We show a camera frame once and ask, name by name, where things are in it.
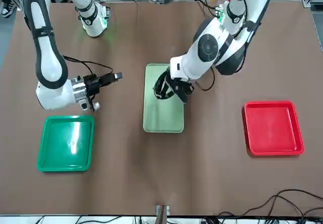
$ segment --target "robotic arm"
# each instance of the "robotic arm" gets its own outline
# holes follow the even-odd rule
[[[93,0],[73,2],[88,35],[99,36],[107,28],[110,11]],[[52,110],[77,102],[83,110],[98,110],[99,103],[92,102],[92,96],[99,93],[100,87],[121,79],[122,74],[111,72],[100,77],[91,74],[68,79],[68,68],[57,49],[49,19],[50,0],[21,0],[21,5],[36,48],[36,95],[41,106]]]
[[[154,92],[167,99],[175,94],[186,103],[193,83],[215,65],[222,75],[241,68],[247,47],[270,0],[231,0],[225,2],[224,17],[206,19],[198,28],[188,52],[171,58],[170,67],[158,78]]]

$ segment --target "green tray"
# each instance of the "green tray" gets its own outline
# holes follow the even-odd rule
[[[42,172],[86,171],[91,164],[92,116],[55,116],[45,121],[37,160]]]
[[[153,87],[169,64],[148,64],[145,71],[143,129],[154,133],[181,133],[184,129],[184,104],[177,95],[157,99]]]

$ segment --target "light green tray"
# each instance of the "light green tray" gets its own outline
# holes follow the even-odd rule
[[[157,99],[153,87],[169,64],[148,64],[145,71],[143,124],[145,132],[181,133],[184,129],[184,104],[177,95]]]

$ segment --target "brown tabletop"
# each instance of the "brown tabletop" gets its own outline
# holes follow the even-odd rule
[[[90,169],[41,173],[36,169],[42,126],[51,115],[90,114],[78,105],[45,111],[35,87],[35,49],[21,14],[0,71],[0,213],[152,215],[167,204],[173,215],[239,215],[284,188],[323,196],[323,54],[310,10],[301,2],[271,2],[244,68],[217,73],[209,92],[196,89],[185,106],[181,134],[142,129],[144,70],[186,52],[203,20],[195,3],[113,5],[110,29],[90,38],[73,4],[51,6],[62,54],[93,60],[124,78],[101,90],[95,112]],[[68,63],[69,77],[87,74]],[[104,68],[93,67],[98,74]],[[207,73],[201,84],[210,82]],[[294,102],[305,145],[300,157],[255,158],[247,153],[241,116],[249,100]],[[302,209],[321,203],[288,193]],[[265,215],[268,208],[251,212]],[[275,215],[296,215],[278,200]]]

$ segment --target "plastic tray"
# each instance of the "plastic tray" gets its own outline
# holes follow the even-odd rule
[[[246,141],[254,155],[301,155],[303,140],[290,101],[253,101],[244,106]]]
[[[184,129],[184,104],[177,95],[157,99],[153,87],[169,64],[148,64],[145,71],[143,123],[145,132],[180,133]]]
[[[85,171],[90,167],[92,116],[55,116],[45,121],[37,160],[42,172]]]

